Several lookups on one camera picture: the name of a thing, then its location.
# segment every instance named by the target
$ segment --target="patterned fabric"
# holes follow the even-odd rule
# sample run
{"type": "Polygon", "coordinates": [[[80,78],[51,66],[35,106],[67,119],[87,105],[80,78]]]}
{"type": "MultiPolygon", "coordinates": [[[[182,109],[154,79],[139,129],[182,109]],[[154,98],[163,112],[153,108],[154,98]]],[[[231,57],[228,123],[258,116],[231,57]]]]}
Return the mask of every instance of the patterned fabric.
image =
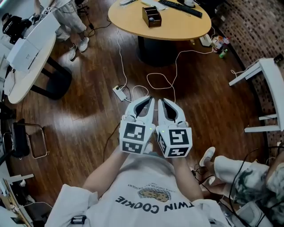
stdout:
{"type": "Polygon", "coordinates": [[[252,163],[236,180],[234,200],[243,205],[254,201],[273,224],[283,225],[284,203],[269,208],[284,200],[284,163],[278,165],[266,184],[267,172],[252,163]]]}

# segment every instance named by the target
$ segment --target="wooden floor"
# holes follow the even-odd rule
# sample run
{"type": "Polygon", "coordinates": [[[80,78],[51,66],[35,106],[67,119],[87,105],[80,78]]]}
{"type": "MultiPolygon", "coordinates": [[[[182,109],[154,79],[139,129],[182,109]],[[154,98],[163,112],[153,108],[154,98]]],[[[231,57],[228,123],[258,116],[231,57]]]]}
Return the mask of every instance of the wooden floor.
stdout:
{"type": "MultiPolygon", "coordinates": [[[[95,27],[107,24],[107,11],[112,2],[101,0],[89,5],[90,21],[95,27]]],[[[83,18],[83,22],[87,24],[87,18],[83,18]]],[[[135,85],[143,85],[156,101],[162,97],[173,100],[172,89],[152,89],[146,75],[164,73],[171,82],[175,77],[175,65],[154,68],[144,64],[136,55],[137,37],[123,31],[118,35],[130,90],[135,85]]],[[[72,39],[79,41],[76,35],[72,39]]],[[[177,48],[179,51],[211,51],[201,47],[199,40],[195,46],[186,41],[177,42],[177,48]]],[[[11,157],[11,169],[14,174],[33,173],[35,177],[27,180],[31,196],[51,205],[63,184],[81,186],[102,163],[106,140],[128,104],[120,102],[112,91],[114,86],[125,83],[114,25],[97,30],[90,38],[88,49],[84,53],[77,52],[73,62],[69,61],[66,51],[63,44],[57,43],[51,54],[72,70],[73,80],[66,95],[53,101],[30,91],[21,103],[12,105],[17,109],[17,120],[25,118],[26,122],[45,127],[50,154],[39,160],[31,155],[22,160],[11,157]]],[[[233,159],[243,159],[249,151],[260,148],[249,160],[257,157],[263,162],[263,134],[244,133],[248,124],[260,125],[253,94],[246,81],[234,87],[228,85],[234,78],[230,70],[241,69],[233,55],[228,53],[225,59],[220,59],[215,53],[188,52],[180,55],[177,64],[178,77],[174,84],[177,104],[184,110],[193,132],[189,162],[197,163],[210,146],[216,147],[216,155],[233,159]]],[[[46,82],[47,77],[41,75],[36,85],[44,88],[46,82]]],[[[160,75],[150,77],[150,82],[155,87],[168,86],[160,75]]],[[[135,98],[143,95],[146,95],[143,88],[134,91],[135,98]]],[[[117,138],[118,131],[109,141],[106,156],[118,145],[117,138]]],[[[43,151],[36,149],[35,153],[39,155],[43,151]]]]}

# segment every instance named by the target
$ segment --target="oval table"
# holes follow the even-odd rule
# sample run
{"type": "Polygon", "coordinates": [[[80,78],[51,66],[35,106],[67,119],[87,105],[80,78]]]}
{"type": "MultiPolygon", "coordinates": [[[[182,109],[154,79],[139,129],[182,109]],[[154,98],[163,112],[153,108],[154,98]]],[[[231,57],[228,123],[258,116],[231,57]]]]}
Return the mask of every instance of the oval table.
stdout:
{"type": "Polygon", "coordinates": [[[174,63],[177,53],[173,41],[196,39],[211,29],[208,14],[197,4],[194,9],[202,12],[201,18],[168,8],[160,11],[162,25],[149,28],[142,18],[142,7],[148,6],[141,0],[120,6],[120,1],[113,3],[108,11],[111,22],[118,28],[138,36],[139,58],[155,67],[174,63]]]}

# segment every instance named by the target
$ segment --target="bottle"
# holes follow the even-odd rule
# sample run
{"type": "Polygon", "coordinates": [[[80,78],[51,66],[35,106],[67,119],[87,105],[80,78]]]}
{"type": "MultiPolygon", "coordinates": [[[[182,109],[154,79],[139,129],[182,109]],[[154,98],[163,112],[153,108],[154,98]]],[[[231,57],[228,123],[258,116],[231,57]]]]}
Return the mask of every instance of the bottle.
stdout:
{"type": "Polygon", "coordinates": [[[222,59],[226,55],[227,52],[228,52],[228,49],[225,49],[224,51],[222,51],[222,53],[219,54],[219,58],[222,59]]]}

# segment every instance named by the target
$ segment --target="yellow tabletop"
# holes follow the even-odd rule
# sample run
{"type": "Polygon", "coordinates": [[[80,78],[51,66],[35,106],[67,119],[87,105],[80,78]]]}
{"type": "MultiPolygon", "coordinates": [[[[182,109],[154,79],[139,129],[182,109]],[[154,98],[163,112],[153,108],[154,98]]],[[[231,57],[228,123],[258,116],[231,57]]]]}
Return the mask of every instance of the yellow tabletop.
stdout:
{"type": "Polygon", "coordinates": [[[127,6],[116,1],[108,11],[111,22],[118,28],[134,35],[163,40],[189,40],[205,35],[211,28],[208,14],[199,5],[195,10],[202,12],[202,18],[187,14],[174,8],[160,11],[162,25],[148,28],[142,18],[142,7],[149,7],[137,0],[127,6]]]}

